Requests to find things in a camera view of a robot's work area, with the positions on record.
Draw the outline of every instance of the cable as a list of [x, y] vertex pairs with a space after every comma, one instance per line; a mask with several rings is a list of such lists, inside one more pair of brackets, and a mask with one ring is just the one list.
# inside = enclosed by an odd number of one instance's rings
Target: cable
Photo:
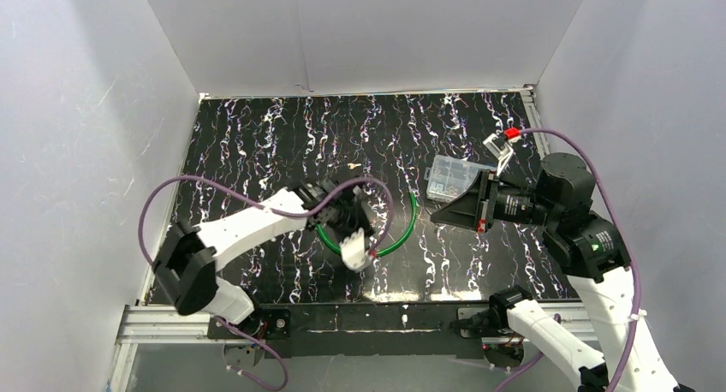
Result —
[[[146, 219], [146, 213], [149, 211], [149, 206], [151, 206], [152, 201], [157, 196], [157, 194], [159, 192], [161, 192], [162, 189], [164, 189], [169, 184], [173, 184], [174, 182], [180, 182], [180, 181], [197, 181], [197, 182], [205, 183], [205, 184], [209, 185], [210, 187], [213, 187], [223, 193], [228, 193], [229, 195], [232, 196], [232, 198], [238, 199], [238, 200], [246, 203], [247, 205], [253, 206], [259, 210], [265, 210], [265, 206], [260, 204], [259, 202], [254, 201], [236, 191], [233, 191], [233, 190], [225, 187], [222, 184], [216, 183], [212, 180], [207, 180], [206, 178], [203, 178], [201, 176], [179, 175], [179, 176], [175, 176], [174, 178], [169, 178], [168, 180], [159, 184], [158, 187], [154, 188], [152, 193], [149, 195], [149, 198], [146, 199], [146, 202], [144, 203], [144, 207], [141, 209], [141, 215], [139, 218], [139, 229], [137, 231], [137, 235], [139, 237], [139, 246], [141, 247], [141, 253], [144, 255], [144, 258], [146, 258], [146, 262], [148, 262], [149, 265], [153, 265], [153, 261], [152, 261], [151, 255], [149, 255], [149, 252], [146, 250], [146, 244], [144, 243], [144, 220]], [[393, 220], [393, 214], [392, 214], [392, 212], [393, 212], [393, 195], [391, 195], [388, 187], [386, 187], [385, 184], [377, 178], [362, 177], [362, 178], [353, 178], [351, 180], [347, 180], [347, 181], [341, 183], [340, 185], [338, 185], [337, 187], [335, 187], [335, 189], [333, 189], [332, 191], [330, 191], [330, 193], [323, 199], [323, 201], [320, 202], [320, 204], [318, 204], [318, 206], [316, 206], [315, 208], [311, 209], [308, 212], [294, 213], [294, 212], [280, 211], [275, 208], [269, 208], [269, 210], [273, 214], [277, 214], [281, 217], [289, 217], [289, 218], [312, 217], [315, 214], [317, 214], [318, 212], [321, 212], [323, 210], [323, 208], [325, 208], [325, 206], [328, 205], [328, 203], [333, 198], [335, 198], [335, 196], [338, 195], [343, 189], [352, 187], [353, 185], [369, 184], [369, 183], [377, 184], [384, 190], [385, 200], [386, 200], [386, 212], [387, 212], [387, 217], [386, 217], [386, 221], [384, 223], [384, 227], [380, 231], [381, 240], [378, 242], [375, 242], [371, 245], [371, 251], [373, 251], [378, 247], [378, 245], [380, 245], [381, 241], [383, 240], [383, 237], [385, 237], [388, 234], [388, 231], [390, 229], [390, 223]]]
[[[562, 323], [562, 317], [560, 316], [559, 313], [556, 313], [555, 314], [554, 319], [557, 321], [558, 324], [561, 324]], [[527, 362], [526, 365], [520, 366], [519, 368], [517, 368], [517, 371], [515, 371], [514, 374], [511, 377], [507, 377], [500, 384], [498, 384], [498, 386], [494, 389], [494, 392], [502, 392], [504, 390], [504, 387], [505, 386], [507, 386], [508, 384], [510, 384], [516, 378], [520, 377], [521, 374], [523, 374], [524, 372], [529, 371], [530, 369], [532, 369], [532, 367], [535, 366], [539, 362], [539, 360], [542, 359], [543, 356], [545, 356], [545, 354], [542, 353], [542, 351], [539, 351], [537, 353], [537, 355], [534, 357], [534, 359], [532, 359], [531, 361]]]
[[[262, 329], [257, 329], [257, 331], [259, 332], [259, 336], [257, 337], [258, 341], [262, 341], [262, 337], [265, 336], [265, 331], [267, 330], [267, 322], [265, 322], [265, 324], [261, 325], [261, 326], [262, 326]], [[247, 349], [247, 353], [251, 353], [254, 350], [254, 347], [255, 347], [254, 345], [249, 347]]]
[[[401, 245], [406, 242], [408, 237], [411, 236], [414, 231], [416, 218], [419, 216], [419, 205], [416, 202], [416, 194], [408, 193], [408, 196], [411, 199], [411, 221], [408, 223], [406, 231], [403, 233], [401, 238], [399, 238], [398, 241], [394, 242], [391, 246], [378, 251], [378, 253], [376, 254], [378, 257], [388, 255], [389, 253], [394, 252], [396, 249], [400, 248]], [[318, 237], [325, 244], [325, 246], [327, 246], [332, 252], [340, 255], [340, 247], [335, 242], [333, 242], [333, 240], [331, 240], [330, 237], [325, 233], [323, 226], [316, 225], [315, 229], [318, 231]]]
[[500, 366], [494, 366], [494, 364], [489, 364], [489, 365], [477, 364], [476, 362], [469, 362], [464, 359], [456, 359], [456, 358], [447, 358], [446, 360], [448, 360], [449, 362], [454, 362], [455, 364], [473, 366], [474, 368], [488, 369], [490, 371], [500, 371], [500, 372], [505, 372], [505, 373], [521, 371], [521, 367], [519, 367], [519, 366], [517, 366], [516, 368], [509, 368], [509, 370], [506, 370]]
[[517, 335], [516, 332], [512, 331], [512, 336], [509, 337], [509, 340], [504, 343], [504, 345], [509, 346], [510, 343], [515, 339], [515, 335]]
[[[151, 206], [152, 201], [158, 195], [158, 193], [161, 192], [162, 189], [164, 189], [165, 187], [167, 187], [169, 184], [172, 184], [174, 182], [180, 182], [180, 181], [197, 181], [197, 182], [202, 182], [202, 183], [205, 183], [205, 184], [207, 184], [207, 185], [209, 185], [211, 187], [216, 188], [219, 191], [222, 191], [223, 193], [228, 193], [229, 195], [232, 196], [232, 198], [238, 199], [240, 201], [243, 201], [243, 202], [245, 202], [246, 204], [248, 204], [250, 206], [253, 206], [253, 207], [258, 208], [258, 209], [263, 210], [263, 211], [266, 208], [264, 205], [260, 204], [259, 202], [256, 202], [256, 201], [254, 201], [254, 200], [252, 200], [252, 199], [250, 199], [250, 198], [248, 198], [248, 197], [246, 197], [246, 196], [244, 196], [244, 195], [242, 195], [240, 193], [237, 193], [237, 192], [231, 190], [230, 188], [225, 187], [222, 184], [219, 184], [219, 183], [214, 182], [212, 180], [207, 180], [206, 178], [203, 178], [201, 176], [196, 176], [196, 175], [179, 175], [179, 176], [175, 176], [174, 178], [170, 178], [167, 181], [162, 182], [158, 187], [154, 188], [154, 190], [152, 191], [152, 193], [149, 194], [149, 198], [146, 199], [146, 202], [144, 203], [144, 207], [141, 209], [141, 214], [139, 216], [139, 229], [137, 231], [137, 235], [138, 235], [138, 238], [139, 238], [139, 246], [141, 248], [141, 253], [144, 255], [144, 258], [146, 259], [146, 262], [148, 262], [151, 267], [153, 267], [153, 260], [152, 260], [151, 255], [149, 254], [149, 252], [146, 250], [146, 244], [144, 243], [144, 221], [146, 220], [146, 213], [149, 211], [149, 207]], [[290, 217], [290, 218], [307, 218], [307, 217], [312, 217], [315, 214], [317, 214], [318, 212], [320, 212], [321, 210], [323, 210], [323, 208], [336, 195], [338, 195], [343, 189], [345, 189], [347, 187], [352, 187], [353, 185], [367, 184], [367, 183], [377, 184], [380, 187], [382, 187], [383, 190], [384, 190], [384, 192], [385, 192], [386, 211], [388, 213], [388, 216], [386, 217], [386, 221], [384, 223], [384, 227], [383, 227], [383, 229], [381, 229], [381, 232], [380, 232], [381, 237], [384, 237], [384, 236], [386, 236], [388, 234], [388, 231], [390, 229], [390, 223], [391, 223], [391, 220], [393, 219], [393, 216], [392, 216], [392, 213], [391, 213], [393, 211], [393, 196], [391, 195], [390, 190], [385, 186], [385, 184], [382, 181], [380, 181], [380, 180], [378, 180], [376, 178], [365, 178], [364, 177], [364, 178], [354, 178], [352, 180], [347, 180], [347, 181], [341, 183], [340, 185], [338, 185], [335, 189], [333, 189], [323, 199], [323, 201], [321, 201], [320, 204], [318, 204], [318, 206], [316, 206], [315, 208], [313, 208], [312, 210], [310, 210], [308, 212], [293, 213], [293, 212], [280, 211], [280, 210], [274, 209], [274, 208], [269, 208], [269, 211], [272, 212], [273, 214], [277, 214], [277, 215], [279, 215], [281, 217]], [[377, 243], [374, 243], [373, 245], [371, 245], [371, 250], [374, 250], [376, 248], [376, 246], [378, 246], [379, 243], [380, 242], [377, 242]], [[283, 383], [280, 386], [272, 386], [272, 385], [269, 385], [268, 383], [266, 383], [265, 381], [263, 381], [262, 379], [254, 376], [252, 373], [247, 372], [247, 371], [244, 371], [241, 368], [234, 367], [235, 370], [239, 374], [241, 374], [241, 375], [243, 375], [245, 377], [248, 377], [248, 378], [252, 379], [259, 386], [261, 386], [261, 387], [263, 387], [263, 388], [265, 388], [267, 390], [271, 390], [271, 391], [281, 390], [281, 389], [283, 389], [288, 384], [289, 374], [288, 374], [287, 364], [285, 364], [285, 361], [283, 360], [283, 358], [281, 358], [280, 355], [277, 352], [275, 352], [274, 349], [272, 349], [271, 347], [268, 347], [267, 345], [265, 345], [262, 342], [259, 342], [258, 340], [254, 339], [254, 337], [252, 337], [252, 336], [250, 336], [250, 335], [242, 332], [241, 330], [238, 330], [236, 327], [234, 327], [233, 325], [231, 325], [230, 323], [228, 323], [225, 319], [223, 319], [221, 317], [215, 317], [215, 319], [220, 324], [222, 324], [222, 326], [224, 326], [225, 328], [227, 328], [227, 330], [229, 332], [232, 332], [233, 334], [235, 334], [237, 336], [241, 336], [241, 337], [247, 339], [248, 341], [252, 342], [253, 344], [259, 345], [267, 353], [269, 353], [270, 355], [272, 355], [273, 357], [275, 357], [275, 359], [277, 359], [277, 362], [279, 362], [280, 363], [280, 366], [283, 368], [283, 372], [285, 374], [285, 378], [283, 380]]]
[[220, 324], [222, 324], [222, 326], [224, 328], [227, 328], [227, 330], [229, 332], [232, 332], [233, 334], [235, 334], [237, 336], [241, 336], [241, 337], [247, 339], [248, 341], [250, 341], [252, 343], [256, 343], [257, 345], [259, 345], [259, 347], [263, 348], [265, 350], [265, 352], [269, 353], [275, 359], [277, 359], [277, 362], [280, 363], [280, 367], [283, 368], [283, 372], [285, 374], [285, 379], [283, 380], [283, 383], [280, 384], [280, 386], [272, 386], [269, 383], [263, 381], [262, 379], [256, 377], [254, 374], [252, 374], [252, 373], [250, 373], [248, 371], [245, 371], [245, 370], [243, 370], [242, 368], [240, 368], [238, 366], [227, 365], [229, 368], [234, 369], [235, 372], [237, 372], [238, 374], [240, 374], [242, 376], [245, 376], [245, 377], [248, 377], [248, 378], [252, 379], [259, 386], [261, 386], [261, 387], [263, 387], [263, 388], [265, 388], [267, 390], [278, 391], [278, 390], [283, 390], [283, 388], [285, 386], [287, 386], [288, 380], [289, 380], [288, 364], [285, 363], [285, 361], [283, 360], [283, 358], [280, 357], [280, 355], [277, 352], [275, 352], [274, 349], [272, 349], [271, 347], [268, 347], [267, 344], [265, 344], [263, 342], [260, 342], [260, 341], [258, 341], [256, 339], [254, 339], [253, 337], [251, 337], [250, 335], [242, 332], [241, 330], [238, 330], [237, 328], [235, 328], [234, 326], [232, 326], [229, 322], [227, 322], [225, 319], [220, 318], [220, 317], [215, 317], [215, 319]]
[[[582, 159], [587, 164], [587, 167], [590, 168], [590, 171], [592, 172], [592, 176], [595, 178], [595, 183], [598, 184], [598, 190], [600, 191], [600, 195], [603, 197], [603, 202], [605, 203], [605, 208], [608, 210], [608, 213], [610, 214], [610, 220], [613, 222], [613, 225], [615, 225], [615, 228], [618, 231], [622, 231], [620, 228], [620, 223], [617, 220], [617, 216], [615, 215], [615, 211], [612, 209], [612, 204], [610, 202], [610, 197], [608, 196], [608, 193], [605, 192], [605, 188], [603, 187], [603, 181], [600, 178], [600, 174], [595, 169], [595, 166], [592, 164], [592, 161], [590, 158], [585, 154], [584, 151], [582, 151], [582, 148], [580, 148], [577, 144], [575, 144], [574, 141], [572, 141], [567, 135], [556, 131], [554, 129], [547, 129], [547, 128], [525, 128], [520, 131], [520, 134], [530, 134], [530, 133], [544, 133], [544, 134], [550, 134], [554, 135], [557, 138], [567, 142], [569, 146], [571, 146], [575, 151], [577, 151], [578, 154], [582, 157]], [[622, 244], [625, 246], [626, 250], [628, 250], [628, 244], [625, 241], [625, 236], [621, 232], [622, 237]], [[630, 309], [630, 313], [632, 315], [640, 315], [640, 273], [638, 271], [638, 265], [635, 263], [635, 259], [633, 259], [633, 255], [630, 255], [630, 269], [633, 271], [633, 307]], [[628, 336], [625, 339], [625, 348], [622, 350], [622, 356], [620, 357], [620, 360], [617, 363], [617, 367], [615, 369], [615, 372], [613, 372], [612, 379], [610, 380], [610, 384], [608, 384], [608, 388], [605, 390], [605, 392], [612, 392], [615, 390], [615, 387], [617, 386], [617, 383], [620, 382], [620, 378], [622, 377], [623, 372], [625, 372], [625, 365], [628, 363], [628, 359], [630, 359], [630, 353], [633, 351], [633, 344], [635, 343], [635, 330], [638, 326], [638, 321], [633, 320], [630, 321], [628, 324]]]

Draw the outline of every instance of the floor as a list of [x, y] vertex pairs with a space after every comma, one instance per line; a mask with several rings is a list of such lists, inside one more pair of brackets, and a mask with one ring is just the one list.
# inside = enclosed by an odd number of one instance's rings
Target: floor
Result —
[[[270, 197], [291, 180], [376, 176], [396, 208], [384, 246], [409, 217], [408, 191], [425, 199], [425, 169], [436, 155], [492, 164], [482, 141], [511, 127], [528, 127], [519, 93], [385, 95], [367, 97], [207, 100], [199, 109], [183, 173], [232, 186], [254, 199]], [[539, 152], [532, 139], [516, 149], [510, 174], [532, 183]], [[369, 201], [383, 213], [379, 191]], [[179, 187], [174, 219], [211, 221], [243, 206], [216, 191]], [[437, 227], [425, 212], [396, 252], [360, 274], [342, 265], [315, 234], [295, 232], [243, 254], [223, 270], [260, 303], [413, 302], [481, 300], [515, 283], [542, 299], [576, 293], [543, 251], [541, 234], [526, 225], [499, 224], [486, 235]], [[167, 303], [162, 291], [151, 303]]]
[[[525, 363], [537, 349], [525, 342]], [[452, 360], [452, 356], [312, 356], [286, 359], [289, 392], [481, 392], [504, 380], [500, 371], [481, 367], [483, 360]], [[248, 369], [278, 385], [282, 371], [274, 359]], [[243, 390], [262, 392], [249, 379], [225, 371], [221, 345], [140, 345], [127, 392], [199, 392]], [[549, 359], [540, 360], [514, 380], [507, 392], [574, 390]]]

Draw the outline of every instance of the small white object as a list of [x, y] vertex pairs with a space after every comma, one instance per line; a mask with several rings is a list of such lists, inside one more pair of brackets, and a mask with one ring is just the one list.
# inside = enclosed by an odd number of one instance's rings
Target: small white object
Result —
[[638, 313], [630, 314], [629, 322], [640, 321], [641, 318], [645, 318], [648, 315], [645, 309], [641, 309]]
[[373, 256], [366, 251], [366, 236], [363, 228], [342, 240], [340, 247], [342, 262], [349, 270], [361, 272], [373, 263]]

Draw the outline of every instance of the white cable tie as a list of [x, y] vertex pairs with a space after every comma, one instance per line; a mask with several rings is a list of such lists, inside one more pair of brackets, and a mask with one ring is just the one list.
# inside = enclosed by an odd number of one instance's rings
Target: white cable tie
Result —
[[641, 318], [645, 318], [648, 315], [648, 312], [645, 309], [641, 309], [638, 311], [638, 313], [633, 313], [628, 317], [628, 322], [633, 321], [640, 321]]

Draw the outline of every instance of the red connector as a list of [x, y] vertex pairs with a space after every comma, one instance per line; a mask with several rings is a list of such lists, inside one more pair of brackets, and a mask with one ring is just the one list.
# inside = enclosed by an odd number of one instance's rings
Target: red connector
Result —
[[507, 140], [516, 142], [520, 139], [521, 134], [518, 128], [509, 128], [504, 130], [504, 136], [507, 137]]

